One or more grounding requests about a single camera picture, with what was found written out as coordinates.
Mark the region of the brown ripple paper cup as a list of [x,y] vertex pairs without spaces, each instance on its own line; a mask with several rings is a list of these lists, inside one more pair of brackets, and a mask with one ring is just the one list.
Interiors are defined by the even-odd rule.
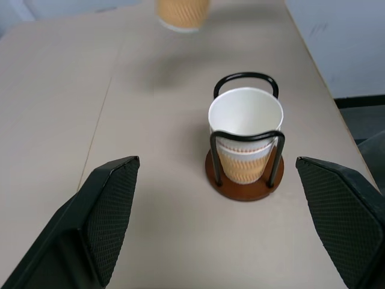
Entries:
[[241,185],[258,181],[264,173],[273,144],[255,151],[234,151],[217,141],[217,152],[225,175]]
[[272,94],[253,87],[231,89],[220,94],[208,111],[210,132],[237,136],[281,130],[283,108]]
[[178,33],[197,32],[207,19],[211,0],[156,0],[160,23]]

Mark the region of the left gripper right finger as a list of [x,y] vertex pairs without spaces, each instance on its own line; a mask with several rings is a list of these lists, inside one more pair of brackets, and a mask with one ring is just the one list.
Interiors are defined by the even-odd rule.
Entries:
[[348,289],[385,289],[385,196],[358,171],[298,157],[316,232]]

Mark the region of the black metal table leg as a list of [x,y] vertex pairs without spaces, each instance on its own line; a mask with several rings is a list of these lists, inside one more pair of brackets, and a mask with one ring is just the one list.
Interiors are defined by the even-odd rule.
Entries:
[[385,95],[355,96],[334,99],[338,109],[385,105]]

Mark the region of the dark rounded shape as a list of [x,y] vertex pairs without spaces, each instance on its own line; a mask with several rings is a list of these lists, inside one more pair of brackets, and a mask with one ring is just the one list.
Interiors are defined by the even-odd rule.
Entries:
[[358,148],[380,193],[385,196],[385,130],[364,140]]

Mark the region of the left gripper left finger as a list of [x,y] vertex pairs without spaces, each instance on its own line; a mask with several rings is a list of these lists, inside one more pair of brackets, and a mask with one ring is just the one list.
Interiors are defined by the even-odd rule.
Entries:
[[51,217],[1,289],[106,289],[125,239],[140,159],[95,168]]

